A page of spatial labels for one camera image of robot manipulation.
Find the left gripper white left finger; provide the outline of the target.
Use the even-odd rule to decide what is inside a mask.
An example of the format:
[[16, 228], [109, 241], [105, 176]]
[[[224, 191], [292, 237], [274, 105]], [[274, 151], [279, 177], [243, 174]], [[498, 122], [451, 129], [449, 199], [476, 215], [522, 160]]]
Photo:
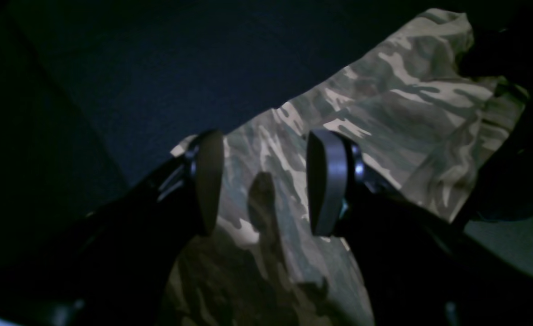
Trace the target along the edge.
[[153, 326], [180, 252], [217, 223], [223, 133], [208, 130], [122, 198], [0, 268], [0, 326]]

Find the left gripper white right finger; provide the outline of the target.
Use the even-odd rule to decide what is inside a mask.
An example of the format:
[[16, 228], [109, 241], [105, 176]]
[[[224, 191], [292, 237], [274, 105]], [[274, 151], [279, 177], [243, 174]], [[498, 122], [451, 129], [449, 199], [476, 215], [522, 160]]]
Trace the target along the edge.
[[533, 326], [533, 276], [405, 199], [347, 136], [310, 131], [306, 175], [312, 235], [345, 239], [377, 326]]

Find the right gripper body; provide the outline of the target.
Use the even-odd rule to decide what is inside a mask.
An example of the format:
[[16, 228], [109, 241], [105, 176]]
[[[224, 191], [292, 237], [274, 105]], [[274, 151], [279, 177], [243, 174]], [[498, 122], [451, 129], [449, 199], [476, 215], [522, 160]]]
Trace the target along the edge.
[[530, 97], [514, 130], [480, 169], [454, 223], [524, 220], [533, 217], [533, 0], [464, 0], [461, 8], [475, 32], [461, 72], [504, 76]]

